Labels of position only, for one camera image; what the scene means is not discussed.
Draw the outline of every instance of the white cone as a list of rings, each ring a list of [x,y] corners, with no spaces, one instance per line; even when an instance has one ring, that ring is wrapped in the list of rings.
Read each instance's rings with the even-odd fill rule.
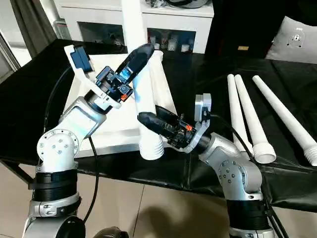
[[[286,127],[295,137],[297,142],[300,144],[308,161],[311,163],[311,165],[317,166],[317,142],[312,138],[311,135],[309,135],[309,133],[303,128],[303,126],[296,120],[296,118],[290,113],[290,111],[283,105],[283,103],[259,76],[256,75],[252,79],[271,106],[274,108],[278,116],[282,119]]]
[[[124,39],[128,52],[147,43],[147,34],[143,26],[140,0],[121,0],[123,13]],[[133,80],[134,98],[137,113],[150,112],[156,114],[153,88],[149,66],[146,65]],[[160,135],[140,124],[139,148],[141,156],[146,160],[155,160],[164,153],[163,141]]]
[[[254,158],[261,164],[271,163],[276,159],[274,148],[267,141],[266,135],[241,76],[236,75],[234,79],[240,96],[243,112],[249,127],[252,143],[254,145]]]
[[[229,74],[227,79],[228,79],[228,92],[229,92],[232,127],[238,132],[238,134],[241,136],[244,143],[247,145],[249,151],[253,154],[252,144],[248,141],[246,128],[244,126],[242,111],[240,107],[240,101],[239,101],[238,92],[237,92],[236,83],[234,81],[233,74]],[[241,152],[246,152],[241,142],[238,140],[238,138],[235,135],[233,135],[233,143],[237,146],[237,148]]]

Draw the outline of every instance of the floor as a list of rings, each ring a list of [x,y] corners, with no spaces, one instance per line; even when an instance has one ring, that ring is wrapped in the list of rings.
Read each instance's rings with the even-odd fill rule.
[[[30,175],[31,166],[22,166]],[[78,216],[83,218],[93,195],[95,178],[79,175],[83,197]],[[0,238],[21,237],[31,191],[0,165]],[[317,214],[276,208],[290,238],[317,234]],[[228,238],[228,217],[222,199],[166,188],[100,179],[96,204],[86,223],[86,237],[118,226],[135,238]]]

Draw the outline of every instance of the black tablecloth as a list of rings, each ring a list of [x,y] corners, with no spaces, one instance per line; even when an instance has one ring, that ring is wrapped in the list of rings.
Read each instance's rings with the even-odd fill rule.
[[[35,59],[0,85],[0,159],[37,164],[37,141],[43,131],[45,106],[68,61],[63,47],[78,42],[56,40]],[[89,54],[125,53],[125,48],[81,43]],[[317,211],[317,169],[309,165],[302,149],[252,82],[258,74],[317,140],[317,65],[266,59],[205,59],[204,55],[166,52],[163,67],[178,114],[193,122],[196,94],[211,93],[212,112],[230,121],[226,77],[241,74],[277,159],[261,166],[274,206]],[[54,98],[49,129],[57,125],[70,89],[73,72]],[[229,139],[232,134],[216,119],[211,131]],[[198,156],[166,149],[162,158],[146,161],[139,152],[102,155],[102,176],[222,196],[213,170]],[[79,172],[94,174],[94,159],[80,158]]]

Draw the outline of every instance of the white tray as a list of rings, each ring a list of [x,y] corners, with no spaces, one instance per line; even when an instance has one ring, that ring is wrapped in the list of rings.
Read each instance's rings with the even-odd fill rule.
[[[127,54],[119,55],[91,55],[89,56],[95,73],[99,73],[106,65],[116,70],[125,60]],[[154,99],[160,105],[176,114],[175,105],[169,90],[165,74],[161,73],[159,79],[152,77]],[[64,110],[66,110],[79,96],[84,96],[88,89],[76,77],[71,85]],[[139,125],[137,120],[134,94],[122,103],[120,109],[112,109],[107,114],[106,121],[92,135],[97,154],[113,154],[119,152],[139,150]],[[88,140],[84,140],[77,158],[93,156],[93,151]]]

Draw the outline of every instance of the pillow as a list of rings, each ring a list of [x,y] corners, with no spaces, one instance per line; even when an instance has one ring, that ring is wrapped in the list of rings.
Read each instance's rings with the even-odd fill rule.
[[[317,26],[286,16],[266,58],[317,64]]]

